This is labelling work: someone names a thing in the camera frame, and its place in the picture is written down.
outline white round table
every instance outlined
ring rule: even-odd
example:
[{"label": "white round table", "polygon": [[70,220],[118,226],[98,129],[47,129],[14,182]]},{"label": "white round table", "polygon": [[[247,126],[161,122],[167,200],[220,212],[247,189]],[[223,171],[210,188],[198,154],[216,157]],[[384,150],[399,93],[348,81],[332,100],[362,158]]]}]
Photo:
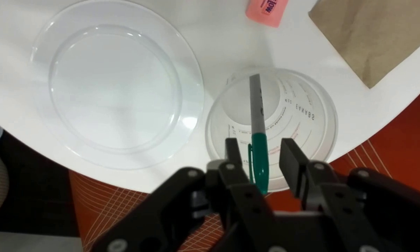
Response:
[{"label": "white round table", "polygon": [[174,158],[150,170],[107,170],[65,147],[41,121],[30,94],[30,56],[42,27],[76,0],[0,2],[0,126],[66,168],[115,186],[152,192],[174,171],[210,161],[206,115],[237,70],[275,66],[315,79],[338,111],[338,136],[328,161],[350,151],[401,114],[420,94],[420,48],[369,90],[336,53],[308,11],[315,0],[290,2],[282,25],[269,28],[245,17],[247,0],[138,0],[175,25],[202,67],[206,109],[189,143]]}]

